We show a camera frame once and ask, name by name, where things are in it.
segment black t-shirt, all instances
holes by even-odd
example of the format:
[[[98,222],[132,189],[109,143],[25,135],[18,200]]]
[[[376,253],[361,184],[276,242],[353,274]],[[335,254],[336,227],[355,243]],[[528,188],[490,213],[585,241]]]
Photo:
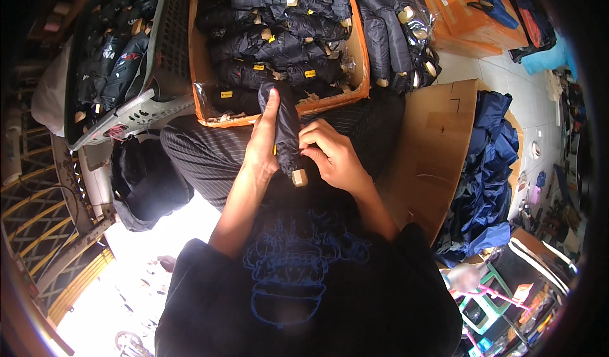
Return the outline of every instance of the black t-shirt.
[[[189,241],[155,355],[451,356],[461,314],[421,228],[389,243],[344,213],[259,213],[237,260]]]

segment cable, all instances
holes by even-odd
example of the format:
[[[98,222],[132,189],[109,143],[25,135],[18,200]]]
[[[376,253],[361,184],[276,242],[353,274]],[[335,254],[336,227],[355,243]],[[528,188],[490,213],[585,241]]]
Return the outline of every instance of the cable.
[[[28,192],[34,194],[37,192],[44,192],[44,191],[50,191],[51,189],[56,189],[56,188],[63,188],[63,189],[67,189],[68,192],[70,192],[72,194],[72,198],[74,199],[74,202],[78,202],[78,200],[76,199],[76,194],[74,192],[72,192],[72,189],[68,186],[65,185],[54,185],[54,186],[50,186],[48,188],[45,189],[40,189],[40,190],[31,190],[30,188],[26,187],[26,185],[23,183],[23,181],[21,180],[21,177],[19,176],[19,183],[20,185],[27,190]],[[68,240],[70,238],[72,238],[72,236],[74,235],[74,233],[78,230],[78,228],[76,227],[76,224],[78,223],[78,218],[79,218],[79,214],[80,214],[80,210],[78,210],[78,208],[76,209],[76,216],[74,218],[74,230],[72,230],[72,232],[70,233],[70,235],[64,240],[64,242],[62,242],[61,246],[59,246],[59,249],[57,249],[57,252],[55,254],[53,254],[53,256],[51,257],[51,259],[44,265],[44,269],[42,269],[42,272],[40,273],[40,277],[44,276],[44,273],[48,270],[49,266],[53,263],[53,261],[55,260],[56,256],[59,255],[59,253],[61,253],[61,251],[63,250],[63,248],[67,245]]]

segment blue graphic print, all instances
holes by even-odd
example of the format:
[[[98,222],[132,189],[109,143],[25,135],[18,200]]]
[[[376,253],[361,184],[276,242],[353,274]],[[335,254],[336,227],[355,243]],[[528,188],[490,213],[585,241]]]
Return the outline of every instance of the blue graphic print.
[[[363,264],[369,259],[370,242],[348,232],[334,211],[277,215],[262,228],[243,263],[257,282],[252,289],[252,312],[278,328],[315,315],[331,263]]]

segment person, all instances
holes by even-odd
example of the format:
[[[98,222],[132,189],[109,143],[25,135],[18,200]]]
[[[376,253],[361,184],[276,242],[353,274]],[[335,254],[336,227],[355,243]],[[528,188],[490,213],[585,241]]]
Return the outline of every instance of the person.
[[[303,116],[300,188],[275,173],[278,106],[272,89],[253,127],[184,116],[161,132],[176,168],[222,214],[209,242],[189,241],[176,261],[155,355],[451,356],[457,305],[421,228],[400,231],[374,185],[403,98],[374,89]]]

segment striped pants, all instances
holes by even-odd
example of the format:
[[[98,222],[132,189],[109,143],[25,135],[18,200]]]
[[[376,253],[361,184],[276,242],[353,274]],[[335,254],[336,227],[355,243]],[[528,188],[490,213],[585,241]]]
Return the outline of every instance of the striped pants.
[[[364,99],[337,109],[301,118],[304,125],[323,118],[342,135],[351,139],[362,166],[376,179],[389,161],[395,148],[404,116],[404,98],[373,89],[370,99]],[[202,126],[194,115],[177,117],[161,131],[161,143],[176,169],[218,210],[222,211],[239,173],[253,126],[227,129]],[[337,192],[319,177],[319,170],[308,157],[304,167],[309,184],[295,188],[281,170],[275,174],[263,200],[263,205],[274,202],[287,205],[293,199],[303,201],[303,194],[326,199]]]

